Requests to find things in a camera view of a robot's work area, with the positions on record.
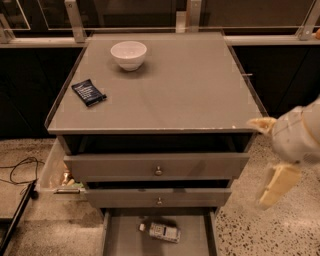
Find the white robot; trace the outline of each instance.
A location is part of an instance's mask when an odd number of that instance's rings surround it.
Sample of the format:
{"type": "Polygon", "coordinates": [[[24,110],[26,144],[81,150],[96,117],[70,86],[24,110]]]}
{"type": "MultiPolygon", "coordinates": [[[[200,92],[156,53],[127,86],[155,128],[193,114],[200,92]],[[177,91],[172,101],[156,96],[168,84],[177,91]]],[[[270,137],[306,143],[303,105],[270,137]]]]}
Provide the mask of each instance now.
{"type": "Polygon", "coordinates": [[[274,152],[285,161],[269,170],[258,195],[258,204],[268,209],[300,180],[300,165],[320,163],[320,98],[306,107],[294,108],[279,119],[251,119],[248,125],[269,136],[274,152]]]}

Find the speckled floor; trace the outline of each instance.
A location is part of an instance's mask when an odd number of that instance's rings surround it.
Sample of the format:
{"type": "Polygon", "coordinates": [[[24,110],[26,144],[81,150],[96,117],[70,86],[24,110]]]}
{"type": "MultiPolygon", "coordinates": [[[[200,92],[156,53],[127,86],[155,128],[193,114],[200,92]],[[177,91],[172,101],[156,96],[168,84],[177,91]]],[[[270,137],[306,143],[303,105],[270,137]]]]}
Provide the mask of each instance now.
{"type": "MultiPolygon", "coordinates": [[[[14,165],[30,156],[46,161],[53,142],[0,141],[0,165],[14,165]]],[[[303,168],[301,182],[275,206],[262,211],[255,206],[255,195],[268,166],[279,159],[261,135],[249,153],[246,168],[216,218],[221,255],[320,256],[320,167],[303,168]]],[[[32,179],[33,167],[17,170],[14,178],[32,179]]],[[[8,179],[9,173],[1,169],[0,179],[8,179]]],[[[0,184],[0,217],[10,217],[23,187],[0,184]]],[[[30,200],[6,255],[99,255],[102,229],[100,215],[85,200],[52,200],[51,195],[40,193],[37,200],[30,200]]]]}

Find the drawer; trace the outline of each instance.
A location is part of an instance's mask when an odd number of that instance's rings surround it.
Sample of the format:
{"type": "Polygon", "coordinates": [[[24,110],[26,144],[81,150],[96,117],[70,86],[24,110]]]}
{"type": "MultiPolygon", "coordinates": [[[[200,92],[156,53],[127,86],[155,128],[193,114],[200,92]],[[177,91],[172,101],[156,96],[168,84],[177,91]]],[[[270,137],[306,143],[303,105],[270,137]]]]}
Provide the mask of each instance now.
{"type": "Polygon", "coordinates": [[[48,200],[86,200],[83,188],[77,185],[61,186],[65,171],[64,155],[65,152],[60,142],[55,140],[35,189],[48,200]]]}
{"type": "Polygon", "coordinates": [[[65,156],[80,181],[234,179],[247,153],[80,154],[65,156]]]}
{"type": "Polygon", "coordinates": [[[105,256],[216,256],[215,212],[212,208],[108,209],[104,217],[105,256]],[[156,222],[181,230],[179,243],[151,238],[139,225],[156,222]]]}
{"type": "Polygon", "coordinates": [[[96,208],[220,207],[230,194],[228,188],[88,189],[85,192],[96,208]]]}

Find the bottle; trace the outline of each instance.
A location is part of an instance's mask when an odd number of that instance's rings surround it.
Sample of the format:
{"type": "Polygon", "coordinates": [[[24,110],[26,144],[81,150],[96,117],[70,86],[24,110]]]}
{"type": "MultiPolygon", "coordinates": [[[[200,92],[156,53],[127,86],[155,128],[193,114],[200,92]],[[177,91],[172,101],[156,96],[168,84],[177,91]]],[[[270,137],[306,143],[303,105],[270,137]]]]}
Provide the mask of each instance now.
{"type": "Polygon", "coordinates": [[[164,224],[152,222],[150,227],[141,223],[139,226],[140,231],[147,231],[151,237],[161,240],[178,243],[180,241],[181,231],[177,227],[171,227],[164,224]]]}

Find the metal knob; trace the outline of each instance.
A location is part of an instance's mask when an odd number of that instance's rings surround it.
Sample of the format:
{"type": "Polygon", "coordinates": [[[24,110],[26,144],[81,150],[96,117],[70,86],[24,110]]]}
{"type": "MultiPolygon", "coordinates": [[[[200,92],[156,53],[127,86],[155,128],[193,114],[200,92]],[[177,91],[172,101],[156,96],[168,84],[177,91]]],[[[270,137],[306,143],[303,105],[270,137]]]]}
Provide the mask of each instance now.
{"type": "Polygon", "coordinates": [[[156,169],[156,171],[154,172],[154,174],[155,174],[156,176],[161,176],[161,175],[163,174],[160,166],[157,166],[157,169],[156,169]]]}
{"type": "Polygon", "coordinates": [[[158,198],[157,205],[158,205],[158,206],[161,206],[161,205],[162,205],[162,199],[161,199],[161,197],[158,198]]]}

